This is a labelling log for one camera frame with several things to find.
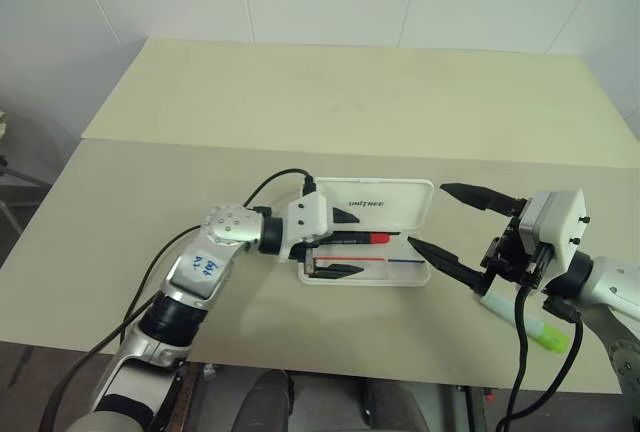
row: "beige table surface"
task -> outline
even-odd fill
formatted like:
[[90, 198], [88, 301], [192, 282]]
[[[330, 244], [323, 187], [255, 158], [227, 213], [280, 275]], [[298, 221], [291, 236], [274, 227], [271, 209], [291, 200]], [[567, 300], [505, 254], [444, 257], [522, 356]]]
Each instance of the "beige table surface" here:
[[579, 57], [151, 39], [83, 137], [637, 167]]
[[[265, 176], [291, 166], [316, 175], [463, 181], [519, 196], [579, 186], [593, 217], [582, 250], [637, 259], [636, 168], [87, 139], [0, 270], [0, 339], [88, 349], [118, 323], [147, 262], [169, 237], [198, 223], [210, 206], [241, 202]], [[277, 209], [298, 187], [299, 179], [282, 178], [258, 202]], [[439, 193], [420, 233], [477, 266], [505, 223], [503, 217]], [[149, 293], [169, 262], [161, 264]], [[501, 289], [513, 296], [511, 285], [502, 283]], [[540, 299], [532, 298], [528, 310], [542, 315], [537, 312]], [[256, 255], [238, 260], [201, 327], [192, 358], [510, 387], [517, 339], [511, 325], [441, 273], [434, 272], [421, 288], [306, 286], [297, 279], [293, 263], [278, 265], [272, 257]], [[532, 343], [524, 387], [546, 388], [562, 360]], [[590, 331], [563, 388], [618, 390], [602, 346]]]

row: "white wall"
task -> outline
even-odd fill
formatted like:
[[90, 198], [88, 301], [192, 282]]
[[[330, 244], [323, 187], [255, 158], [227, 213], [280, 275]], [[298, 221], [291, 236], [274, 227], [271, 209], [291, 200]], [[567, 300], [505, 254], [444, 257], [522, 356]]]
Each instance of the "white wall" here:
[[0, 0], [2, 147], [54, 178], [147, 36], [584, 56], [640, 136], [638, 0]]

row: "black cable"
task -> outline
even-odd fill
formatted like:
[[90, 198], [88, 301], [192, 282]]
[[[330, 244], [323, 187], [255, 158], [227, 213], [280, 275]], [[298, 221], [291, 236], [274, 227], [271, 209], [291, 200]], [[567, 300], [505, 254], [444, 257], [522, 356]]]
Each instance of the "black cable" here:
[[527, 371], [527, 355], [529, 353], [529, 341], [527, 339], [527, 329], [524, 324], [524, 303], [529, 296], [531, 286], [523, 285], [516, 295], [516, 302], [514, 306], [514, 315], [516, 322], [516, 331], [518, 332], [518, 340], [520, 341], [520, 359], [518, 362], [518, 373], [516, 374], [516, 380], [511, 388], [511, 394], [509, 394], [509, 403], [507, 405], [506, 416], [496, 426], [496, 432], [500, 432], [503, 428], [503, 432], [509, 432], [511, 426], [511, 415], [516, 405], [516, 399], [518, 398], [518, 392], [520, 391], [520, 385], [522, 385], [522, 379]]
[[[171, 247], [173, 244], [175, 244], [178, 240], [180, 240], [182, 237], [187, 235], [189, 232], [193, 232], [194, 230], [198, 230], [199, 228], [200, 228], [199, 225], [194, 225], [193, 227], [189, 227], [188, 229], [183, 230], [178, 235], [174, 236], [171, 240], [169, 240], [169, 242], [164, 244], [164, 246], [158, 251], [156, 256], [149, 263], [149, 266], [147, 267], [147, 270], [145, 271], [144, 275], [142, 276], [142, 280], [138, 285], [138, 290], [136, 290], [136, 293], [133, 296], [133, 299], [131, 300], [129, 307], [127, 308], [127, 311], [124, 314], [123, 321], [129, 318], [129, 315], [131, 315], [131, 311], [135, 308], [136, 304], [138, 303], [138, 300], [140, 300], [140, 296], [144, 291], [144, 287], [145, 285], [147, 285], [147, 280], [149, 280], [149, 276], [151, 275], [151, 272], [153, 272], [153, 269], [155, 268], [158, 260], [160, 260], [160, 258], [163, 256], [163, 254], [167, 251], [169, 247]], [[122, 329], [122, 331], [120, 332], [120, 343], [122, 343], [122, 341], [124, 340], [125, 332], [126, 332], [125, 329]]]
[[244, 201], [244, 204], [242, 204], [243, 207], [248, 207], [249, 204], [251, 203], [251, 201], [256, 197], [256, 195], [258, 195], [260, 193], [260, 191], [262, 189], [264, 189], [265, 185], [267, 185], [269, 182], [271, 182], [273, 179], [276, 179], [278, 177], [280, 177], [281, 175], [285, 175], [285, 174], [302, 174], [305, 176], [305, 178], [310, 178], [312, 177], [311, 174], [309, 172], [307, 172], [304, 169], [284, 169], [281, 170], [280, 172], [276, 172], [275, 174], [273, 174], [270, 177], [267, 177], [265, 179], [264, 182], [262, 182], [257, 188], [256, 190], [253, 191], [253, 193], [249, 196], [249, 198], [247, 200]]
[[115, 339], [121, 330], [124, 330], [131, 322], [133, 322], [144, 310], [151, 305], [153, 300], [156, 298], [154, 295], [149, 300], [147, 300], [143, 305], [141, 305], [135, 312], [133, 312], [127, 320], [122, 322], [118, 327], [113, 329], [109, 335], [107, 335], [104, 339], [102, 339], [93, 349], [84, 354], [78, 362], [76, 362], [73, 367], [71, 367], [67, 373], [62, 377], [60, 382], [56, 385], [56, 388], [51, 393], [49, 397], [49, 401], [47, 402], [47, 406], [44, 409], [42, 414], [42, 419], [40, 419], [40, 427], [38, 428], [39, 432], [53, 432], [53, 424], [56, 420], [56, 415], [58, 413], [58, 408], [60, 407], [60, 402], [62, 401], [62, 396], [64, 395], [64, 391], [66, 390], [69, 382], [76, 374], [80, 368], [85, 365], [89, 359], [91, 359], [94, 355], [100, 352], [109, 342]]
[[569, 373], [569, 370], [571, 369], [573, 362], [576, 360], [576, 357], [578, 356], [578, 352], [580, 351], [580, 346], [582, 345], [582, 336], [584, 333], [584, 326], [582, 325], [582, 321], [580, 320], [575, 322], [575, 325], [576, 325], [576, 330], [573, 335], [573, 343], [571, 344], [571, 348], [569, 349], [567, 358], [564, 360], [562, 367], [558, 371], [558, 375], [556, 375], [555, 379], [553, 379], [553, 382], [551, 382], [551, 385], [549, 386], [549, 388], [538, 398], [538, 400], [536, 400], [533, 404], [531, 404], [526, 409], [522, 409], [521, 411], [516, 412], [515, 414], [511, 414], [510, 416], [504, 417], [502, 420], [500, 420], [500, 422], [498, 422], [496, 430], [499, 430], [504, 425], [506, 420], [509, 420], [509, 421], [518, 420], [533, 414], [540, 407], [546, 404], [549, 401], [549, 399], [553, 396], [553, 394], [558, 390], [558, 387], [560, 387], [560, 384], [562, 384], [562, 381], [565, 379], [565, 377]]

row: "dark floor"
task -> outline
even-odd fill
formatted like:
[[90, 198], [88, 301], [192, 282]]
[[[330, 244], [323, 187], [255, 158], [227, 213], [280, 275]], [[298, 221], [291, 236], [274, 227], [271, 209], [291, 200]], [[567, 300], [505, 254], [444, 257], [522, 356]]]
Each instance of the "dark floor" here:
[[[23, 225], [32, 212], [17, 211]], [[0, 264], [16, 239], [15, 231], [0, 217]], [[37, 430], [40, 414], [53, 387], [80, 355], [72, 351], [0, 342], [0, 430]], [[63, 400], [56, 430], [64, 430], [86, 412], [91, 391], [108, 360], [107, 356], [98, 356], [78, 373]], [[246, 367], [223, 367], [215, 378], [201, 381], [186, 432], [229, 431], [245, 394], [261, 372], [261, 369]], [[291, 432], [365, 428], [353, 381], [345, 377], [308, 374], [296, 375], [295, 381], [296, 406], [289, 423]], [[462, 392], [438, 384], [405, 383], [404, 386], [416, 397], [431, 432], [468, 430]], [[508, 391], [496, 391], [495, 395], [494, 402], [485, 403], [488, 430], [493, 430], [502, 417]], [[531, 403], [537, 395], [522, 392], [519, 403]], [[512, 430], [625, 432], [631, 427], [620, 396], [557, 394], [538, 413], [514, 424]]]

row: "person's leg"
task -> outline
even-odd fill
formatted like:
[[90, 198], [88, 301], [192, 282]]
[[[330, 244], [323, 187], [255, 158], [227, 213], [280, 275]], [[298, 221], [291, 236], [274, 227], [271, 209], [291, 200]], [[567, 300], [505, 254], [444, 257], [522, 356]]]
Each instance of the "person's leg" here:
[[231, 432], [287, 432], [292, 394], [284, 371], [265, 372], [242, 402]]
[[429, 432], [413, 394], [398, 383], [366, 379], [362, 398], [372, 429]]

